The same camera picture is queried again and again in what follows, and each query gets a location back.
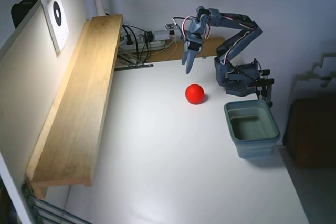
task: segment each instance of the target sticker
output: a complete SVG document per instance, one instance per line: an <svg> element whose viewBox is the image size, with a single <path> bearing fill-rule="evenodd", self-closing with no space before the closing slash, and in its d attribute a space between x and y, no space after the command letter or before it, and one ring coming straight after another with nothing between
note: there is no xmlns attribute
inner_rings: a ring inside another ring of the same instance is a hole
<svg viewBox="0 0 336 224"><path fill-rule="evenodd" d="M62 13L61 13L61 9L59 8L59 5L58 5L57 1L54 1L54 18L55 18L56 24L58 26L61 26L61 24L62 24Z"/></svg>

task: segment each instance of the black cable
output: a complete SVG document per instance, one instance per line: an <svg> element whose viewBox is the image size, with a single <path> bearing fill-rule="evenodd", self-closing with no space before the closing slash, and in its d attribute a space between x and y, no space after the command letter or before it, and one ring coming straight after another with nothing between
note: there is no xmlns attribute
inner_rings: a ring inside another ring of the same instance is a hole
<svg viewBox="0 0 336 224"><path fill-rule="evenodd" d="M147 55L146 55L146 58L143 60L143 63L145 64L146 61L148 61L149 57L150 57L150 49L148 48L148 43L146 44L146 47L147 47Z"/></svg>
<svg viewBox="0 0 336 224"><path fill-rule="evenodd" d="M185 19L184 17L173 17L173 19Z"/></svg>
<svg viewBox="0 0 336 224"><path fill-rule="evenodd" d="M146 37L143 35L143 34L140 34L140 36L142 36L145 41L146 41ZM144 44L143 44L143 47L142 47L142 51L141 51L141 54L140 54L140 59L142 57L142 54L143 54L143 51L145 50L145 46L147 46L147 49L148 49L148 41L146 41Z"/></svg>
<svg viewBox="0 0 336 224"><path fill-rule="evenodd" d="M148 49L148 45L147 45L147 56L145 58L145 60L143 61L143 63L145 64L149 58L151 57L151 51L152 51L152 48L151 48L151 44L149 43L149 49Z"/></svg>
<svg viewBox="0 0 336 224"><path fill-rule="evenodd" d="M180 25L176 22L176 19L183 19L183 20L185 20L185 18L184 18L184 17L173 17L173 20L174 20L174 22L177 24L177 27L178 27L180 33L183 34Z"/></svg>
<svg viewBox="0 0 336 224"><path fill-rule="evenodd" d="M128 31L126 30L126 28L124 26L122 26L122 28L124 28L124 31L126 33L126 35L129 35Z"/></svg>
<svg viewBox="0 0 336 224"><path fill-rule="evenodd" d="M124 26L133 27L133 28L135 28L135 29L138 29L138 30L140 30L140 31L144 31L145 33L148 33L148 31L146 31L146 30L144 30L144 29L142 29L142 28L140 28L140 27L137 27L137 26L132 26L132 25L124 25Z"/></svg>
<svg viewBox="0 0 336 224"><path fill-rule="evenodd" d="M137 60L139 60L139 44L138 44L138 40L137 40L137 37L136 37L134 31L133 31L132 28L129 27L128 25L122 25L122 27L127 28L127 29L133 34L134 39L135 39L135 45L136 45L136 47L137 47L137 53L136 53L136 56L137 56L137 57L136 57L136 58L137 58Z"/></svg>

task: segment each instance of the wooden board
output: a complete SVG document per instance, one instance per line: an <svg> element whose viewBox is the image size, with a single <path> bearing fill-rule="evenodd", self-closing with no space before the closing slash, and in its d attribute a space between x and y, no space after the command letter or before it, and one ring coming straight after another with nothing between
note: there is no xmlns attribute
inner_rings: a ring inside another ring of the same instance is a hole
<svg viewBox="0 0 336 224"><path fill-rule="evenodd" d="M121 24L122 15L113 15L83 28L26 170L39 198L48 186L91 185Z"/></svg>
<svg viewBox="0 0 336 224"><path fill-rule="evenodd" d="M224 42L224 38L222 37L216 37L216 38L210 38L207 41L203 43L202 51L197 57L207 57L207 56L215 56L216 55L216 48L220 46ZM153 62L160 62L165 60L181 60L183 51L184 51L184 45L180 41L177 43L177 50L176 52L171 55L175 50L175 44L171 44L168 49L164 50L162 53L153 55L148 60L148 63Z"/></svg>

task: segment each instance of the plastic container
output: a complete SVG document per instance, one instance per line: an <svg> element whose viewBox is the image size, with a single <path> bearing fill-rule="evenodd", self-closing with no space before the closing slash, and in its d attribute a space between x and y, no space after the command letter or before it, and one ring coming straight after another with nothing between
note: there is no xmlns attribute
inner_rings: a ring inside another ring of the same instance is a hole
<svg viewBox="0 0 336 224"><path fill-rule="evenodd" d="M271 154L280 132L265 101L230 102L224 106L224 112L239 157Z"/></svg>

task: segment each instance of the white tabletop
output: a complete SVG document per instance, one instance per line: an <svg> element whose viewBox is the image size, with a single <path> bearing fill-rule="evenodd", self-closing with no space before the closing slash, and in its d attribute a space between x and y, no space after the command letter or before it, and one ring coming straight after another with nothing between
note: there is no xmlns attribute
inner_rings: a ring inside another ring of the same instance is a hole
<svg viewBox="0 0 336 224"><path fill-rule="evenodd" d="M200 84L208 100L189 104ZM286 167L241 159L213 57L116 72L92 187L72 186L67 209L94 224L308 224Z"/></svg>

